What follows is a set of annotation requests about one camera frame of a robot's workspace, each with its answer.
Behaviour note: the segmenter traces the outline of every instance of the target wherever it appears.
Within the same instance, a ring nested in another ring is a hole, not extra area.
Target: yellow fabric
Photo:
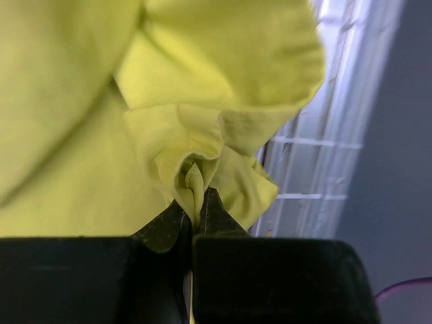
[[[307,0],[0,2],[0,236],[112,236],[208,186],[250,226],[254,152],[318,90]]]

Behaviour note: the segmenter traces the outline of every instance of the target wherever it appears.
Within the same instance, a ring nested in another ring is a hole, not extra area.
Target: crumpled fabric
[[[0,2],[0,236],[130,235],[218,190],[244,228],[253,157],[315,95],[307,0]]]

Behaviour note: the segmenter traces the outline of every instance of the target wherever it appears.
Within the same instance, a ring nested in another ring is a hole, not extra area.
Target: pink wire
[[[425,277],[425,278],[417,278],[417,279],[411,279],[406,280],[402,282],[395,283],[394,285],[391,285],[390,287],[387,287],[380,291],[378,294],[375,295],[375,302],[382,302],[391,295],[395,294],[396,292],[399,292],[400,290],[405,290],[407,288],[411,287],[417,287],[417,286],[432,286],[432,277]]]

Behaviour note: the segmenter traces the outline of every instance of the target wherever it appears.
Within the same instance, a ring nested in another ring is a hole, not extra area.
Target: gray surface
[[[375,292],[432,276],[432,3],[407,1],[336,237]],[[432,287],[399,292],[384,324],[432,323]]]

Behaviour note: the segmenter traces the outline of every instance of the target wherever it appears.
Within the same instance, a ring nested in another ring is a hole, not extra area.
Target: purple cable
[[[395,283],[394,285],[391,285],[390,287],[387,287],[380,291],[378,294],[375,295],[375,302],[382,302],[387,297],[390,297],[395,292],[399,292],[400,290],[405,290],[406,288],[411,287],[417,287],[417,286],[432,286],[432,277],[425,277],[425,278],[417,278],[417,279],[411,279],[406,280],[402,282]]]

